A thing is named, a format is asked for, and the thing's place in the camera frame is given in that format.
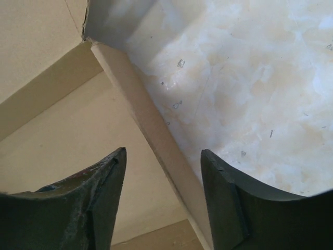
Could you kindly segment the brown cardboard box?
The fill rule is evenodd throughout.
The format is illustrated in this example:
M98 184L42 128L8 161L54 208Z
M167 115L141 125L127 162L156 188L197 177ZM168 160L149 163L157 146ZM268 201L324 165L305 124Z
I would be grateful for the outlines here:
M1 190L34 191L118 147L113 244L189 222L209 249L194 105L207 1L1 1Z

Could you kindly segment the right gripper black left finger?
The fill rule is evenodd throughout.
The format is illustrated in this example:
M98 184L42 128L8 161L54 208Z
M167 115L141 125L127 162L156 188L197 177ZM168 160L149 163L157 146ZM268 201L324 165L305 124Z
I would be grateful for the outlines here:
M126 160L121 147L35 192L1 194L1 249L109 249Z

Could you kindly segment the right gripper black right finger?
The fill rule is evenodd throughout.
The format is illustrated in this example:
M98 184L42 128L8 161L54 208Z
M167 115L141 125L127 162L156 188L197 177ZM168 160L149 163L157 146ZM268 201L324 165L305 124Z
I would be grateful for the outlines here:
M215 249L332 249L332 191L277 189L208 149L201 173Z

